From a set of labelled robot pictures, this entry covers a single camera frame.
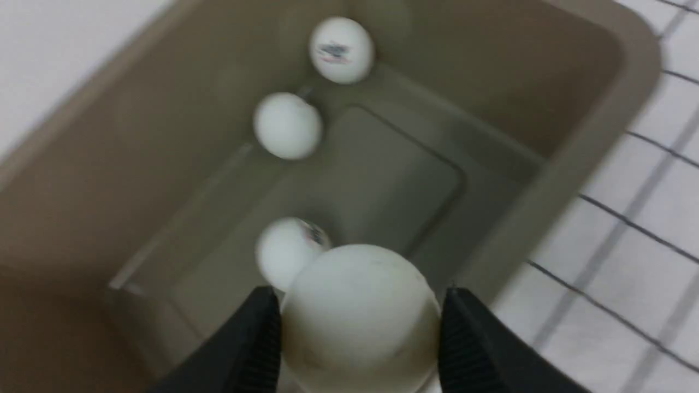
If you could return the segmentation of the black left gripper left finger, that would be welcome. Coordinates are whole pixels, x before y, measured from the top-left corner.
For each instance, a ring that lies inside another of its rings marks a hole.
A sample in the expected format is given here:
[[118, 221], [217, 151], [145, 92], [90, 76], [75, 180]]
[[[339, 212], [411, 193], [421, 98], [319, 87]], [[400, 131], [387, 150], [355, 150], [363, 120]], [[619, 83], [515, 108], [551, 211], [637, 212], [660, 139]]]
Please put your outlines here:
[[281, 368], [280, 303], [259, 286], [222, 326], [149, 392], [275, 392]]

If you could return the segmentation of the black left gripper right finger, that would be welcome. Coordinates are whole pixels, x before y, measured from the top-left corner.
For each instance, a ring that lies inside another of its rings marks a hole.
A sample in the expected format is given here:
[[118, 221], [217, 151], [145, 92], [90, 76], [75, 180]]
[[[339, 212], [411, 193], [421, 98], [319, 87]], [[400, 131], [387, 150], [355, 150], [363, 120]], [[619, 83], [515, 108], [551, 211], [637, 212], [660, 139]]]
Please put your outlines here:
[[440, 323], [443, 392], [587, 392], [507, 328], [465, 288], [445, 293]]

